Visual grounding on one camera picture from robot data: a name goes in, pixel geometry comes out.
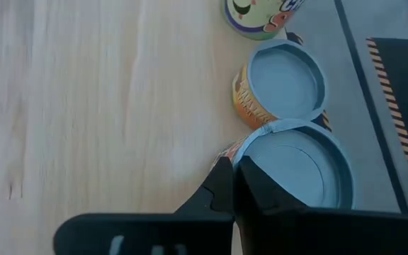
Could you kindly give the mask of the green can with cartoon face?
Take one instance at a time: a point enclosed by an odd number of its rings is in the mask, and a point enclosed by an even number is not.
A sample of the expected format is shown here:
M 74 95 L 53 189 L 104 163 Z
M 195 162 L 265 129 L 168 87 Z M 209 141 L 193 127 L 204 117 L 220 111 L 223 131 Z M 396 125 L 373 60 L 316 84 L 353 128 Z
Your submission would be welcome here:
M 222 11 L 238 33 L 252 40 L 274 38 L 305 0 L 222 0 Z

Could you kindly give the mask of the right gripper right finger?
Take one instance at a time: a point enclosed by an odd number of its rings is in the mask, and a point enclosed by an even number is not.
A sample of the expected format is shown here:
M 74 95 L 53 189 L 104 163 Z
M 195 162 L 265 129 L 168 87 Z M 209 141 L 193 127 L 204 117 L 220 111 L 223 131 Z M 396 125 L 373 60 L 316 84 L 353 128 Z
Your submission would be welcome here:
M 246 255 L 408 255 L 408 215 L 307 206 L 248 156 L 234 187 Z

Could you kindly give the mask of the wooden shelf with black legs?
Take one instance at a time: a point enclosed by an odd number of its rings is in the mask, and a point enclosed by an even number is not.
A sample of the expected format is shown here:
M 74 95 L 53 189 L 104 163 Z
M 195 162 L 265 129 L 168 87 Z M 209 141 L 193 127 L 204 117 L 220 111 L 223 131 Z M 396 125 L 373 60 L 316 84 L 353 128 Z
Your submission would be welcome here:
M 83 213 L 171 213 L 249 134 L 220 0 L 0 0 L 0 255 Z

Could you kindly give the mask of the black beans can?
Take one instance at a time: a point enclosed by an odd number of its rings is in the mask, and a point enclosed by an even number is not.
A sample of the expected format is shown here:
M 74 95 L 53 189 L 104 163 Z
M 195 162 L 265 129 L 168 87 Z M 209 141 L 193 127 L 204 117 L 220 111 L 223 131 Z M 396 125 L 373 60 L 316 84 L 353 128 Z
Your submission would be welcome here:
M 308 206 L 353 209 L 349 159 L 333 134 L 311 121 L 270 122 L 225 147 L 215 157 L 233 166 L 250 157 L 277 184 Z

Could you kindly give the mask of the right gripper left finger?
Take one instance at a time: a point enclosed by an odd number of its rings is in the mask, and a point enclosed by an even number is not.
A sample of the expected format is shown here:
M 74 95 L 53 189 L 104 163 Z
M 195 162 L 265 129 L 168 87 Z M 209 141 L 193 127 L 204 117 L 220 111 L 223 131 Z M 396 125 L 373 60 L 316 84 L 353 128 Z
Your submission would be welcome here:
M 87 213 L 62 223 L 55 255 L 230 255 L 233 166 L 221 157 L 173 213 Z

